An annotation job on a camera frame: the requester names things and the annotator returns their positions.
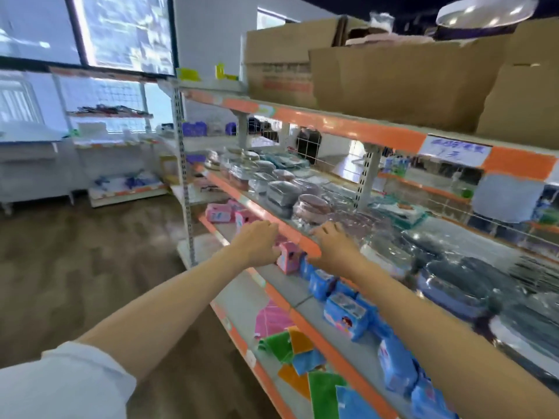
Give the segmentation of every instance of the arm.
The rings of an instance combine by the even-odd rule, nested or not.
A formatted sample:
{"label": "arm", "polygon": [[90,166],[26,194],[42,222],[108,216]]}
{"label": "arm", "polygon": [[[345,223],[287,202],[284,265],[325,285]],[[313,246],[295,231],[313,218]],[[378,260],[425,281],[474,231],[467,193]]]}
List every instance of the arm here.
{"label": "arm", "polygon": [[267,221],[243,226],[231,245],[210,260],[125,305],[77,341],[111,355],[136,379],[143,379],[234,277],[279,257],[276,236],[277,225]]}
{"label": "arm", "polygon": [[340,224],[327,222],[315,236],[322,255],[312,262],[355,282],[377,305],[460,417],[557,417],[559,397],[463,322],[367,260]]}

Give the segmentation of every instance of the cardboard box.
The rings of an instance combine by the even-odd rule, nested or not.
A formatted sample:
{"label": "cardboard box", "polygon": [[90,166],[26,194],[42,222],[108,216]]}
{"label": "cardboard box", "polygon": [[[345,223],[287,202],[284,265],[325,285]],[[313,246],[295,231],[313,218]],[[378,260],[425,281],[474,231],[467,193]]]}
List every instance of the cardboard box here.
{"label": "cardboard box", "polygon": [[349,30],[364,24],[342,16],[247,32],[244,62],[250,97],[316,108],[309,50],[343,45]]}
{"label": "cardboard box", "polygon": [[559,19],[522,22],[485,100],[476,133],[559,150]]}
{"label": "cardboard box", "polygon": [[328,111],[474,132],[508,39],[312,50],[314,94]]}

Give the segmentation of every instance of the floor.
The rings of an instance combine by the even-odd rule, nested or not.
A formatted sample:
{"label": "floor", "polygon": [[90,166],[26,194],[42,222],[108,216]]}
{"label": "floor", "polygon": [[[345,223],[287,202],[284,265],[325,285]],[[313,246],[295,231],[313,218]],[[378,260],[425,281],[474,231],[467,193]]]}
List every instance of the floor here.
{"label": "floor", "polygon": [[[85,197],[74,207],[64,199],[16,205],[0,230],[0,367],[37,359],[184,270],[172,196],[98,209]],[[210,308],[128,409],[130,419],[278,418]]]}

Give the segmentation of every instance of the ceiling lamp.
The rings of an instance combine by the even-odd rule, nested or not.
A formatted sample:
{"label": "ceiling lamp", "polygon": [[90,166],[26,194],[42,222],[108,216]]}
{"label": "ceiling lamp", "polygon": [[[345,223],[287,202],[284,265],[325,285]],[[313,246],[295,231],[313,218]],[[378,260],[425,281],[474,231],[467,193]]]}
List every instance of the ceiling lamp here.
{"label": "ceiling lamp", "polygon": [[458,0],[437,15],[437,25],[479,29],[511,25],[531,17],[538,0]]}

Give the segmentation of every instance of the pink package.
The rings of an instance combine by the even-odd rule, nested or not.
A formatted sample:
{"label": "pink package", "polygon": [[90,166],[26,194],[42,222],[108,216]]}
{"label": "pink package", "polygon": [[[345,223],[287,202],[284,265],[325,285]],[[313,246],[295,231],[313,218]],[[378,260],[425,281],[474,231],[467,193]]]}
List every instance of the pink package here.
{"label": "pink package", "polygon": [[299,258],[301,257],[301,250],[297,245],[291,241],[283,242],[279,245],[281,255],[276,261],[279,268],[284,274],[290,274],[299,270]]}
{"label": "pink package", "polygon": [[245,209],[235,212],[235,223],[237,224],[237,232],[239,232],[241,227],[246,223],[251,223],[256,220],[258,220],[258,218],[250,210]]}
{"label": "pink package", "polygon": [[293,325],[294,323],[290,319],[289,314],[270,300],[266,307],[260,310],[256,315],[254,336],[256,338],[266,338],[270,335],[283,332]]}
{"label": "pink package", "polygon": [[233,218],[233,210],[228,204],[209,203],[206,207],[206,219],[212,223],[228,223]]}

